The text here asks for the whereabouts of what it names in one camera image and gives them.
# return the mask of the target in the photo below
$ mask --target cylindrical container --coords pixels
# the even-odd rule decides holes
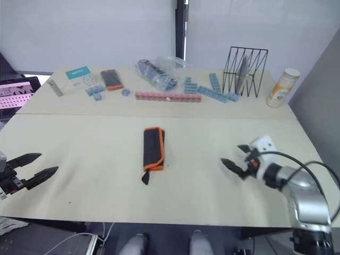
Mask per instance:
[[[301,73],[294,68],[287,68],[276,83],[274,89],[267,99],[267,105],[279,107],[285,100],[285,97],[291,91],[292,87],[300,77]]]

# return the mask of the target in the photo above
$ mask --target wire file holder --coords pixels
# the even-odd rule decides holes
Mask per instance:
[[[248,57],[249,74],[246,79],[246,86],[240,94],[242,96],[246,88],[246,94],[249,96],[253,89],[255,96],[258,97],[268,56],[267,49],[230,47],[223,71],[222,93],[226,91],[226,85],[228,92],[236,93],[237,75],[245,56]]]

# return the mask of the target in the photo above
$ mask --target table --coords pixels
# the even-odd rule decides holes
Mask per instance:
[[[247,98],[242,97],[237,103],[219,101],[202,96],[202,103],[174,103],[139,101],[134,95],[123,97],[121,90],[105,91],[102,101],[95,101],[87,96],[85,89],[75,91],[65,72],[75,67],[65,67],[56,71],[52,78],[64,92],[64,96],[57,97],[48,85],[42,86],[19,114],[71,114],[71,115],[103,115],[103,116],[143,116],[143,117],[197,117],[197,118],[225,118],[225,119],[266,119],[266,120],[295,120],[296,117],[289,105],[271,108],[266,105],[266,98],[274,87],[274,80],[268,71],[264,71],[259,97],[254,93]],[[112,67],[89,67],[97,84],[103,84],[100,77],[102,70]],[[122,83],[131,91],[159,92],[148,81],[138,75],[133,67],[115,67]],[[209,73],[216,73],[222,85],[222,69],[185,69],[183,77],[191,77],[192,82],[199,86],[211,88]],[[174,92],[183,93],[183,87]]]
[[[165,170],[141,182],[144,128],[165,135]],[[254,178],[241,181],[220,157],[241,163],[236,145],[269,134],[279,151],[303,162],[320,160],[297,120],[17,114],[0,132],[8,158],[42,156],[18,169],[29,178],[59,166],[45,183],[0,202],[0,215],[97,222],[289,227],[283,195]],[[278,164],[291,162],[277,158]],[[338,191],[320,179],[331,213]],[[340,220],[333,223],[340,226]]]

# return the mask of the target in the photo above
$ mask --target laptop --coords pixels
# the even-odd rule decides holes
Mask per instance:
[[[0,81],[0,121],[8,121],[40,88],[38,77]]]

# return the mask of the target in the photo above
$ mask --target light blue toy block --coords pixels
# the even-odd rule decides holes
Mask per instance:
[[[193,87],[191,87],[191,88],[184,88],[184,91],[186,91],[186,90],[193,90],[193,91],[197,92],[197,88],[193,88]]]
[[[192,83],[188,86],[185,86],[184,89],[197,89],[197,87],[198,87],[197,84]]]
[[[232,93],[232,92],[228,93],[227,96],[228,96],[229,100],[231,100],[233,102],[238,101],[238,99],[240,98],[240,96],[238,94],[235,94],[235,93]]]
[[[191,78],[190,77],[186,78],[185,81],[184,81],[184,86],[186,87],[186,86],[191,85],[191,84],[192,84]]]
[[[98,87],[99,92],[105,91],[105,88],[103,85],[99,84],[97,87]]]
[[[101,94],[100,93],[95,93],[93,95],[93,98],[95,99],[95,101],[100,101],[101,100]]]
[[[228,96],[227,95],[219,93],[219,92],[216,92],[216,91],[214,91],[212,89],[208,89],[206,87],[200,86],[197,91],[200,94],[206,95],[208,97],[211,97],[211,98],[213,98],[215,100],[218,100],[218,101],[221,101],[223,103],[226,103],[228,101]]]
[[[94,86],[93,87],[93,91],[95,92],[95,94],[99,93],[99,92],[102,92],[104,90],[105,90],[105,88],[102,85],[98,85],[98,86]]]
[[[123,96],[126,96],[126,97],[127,97],[129,94],[130,94],[130,90],[129,90],[129,89],[123,89],[123,90],[122,90],[122,95],[123,95]]]
[[[222,93],[221,86],[219,85],[216,73],[209,74],[210,83],[214,91]]]
[[[95,93],[93,88],[88,88],[85,91],[89,96],[92,96]]]
[[[185,89],[185,94],[197,94],[197,89]]]

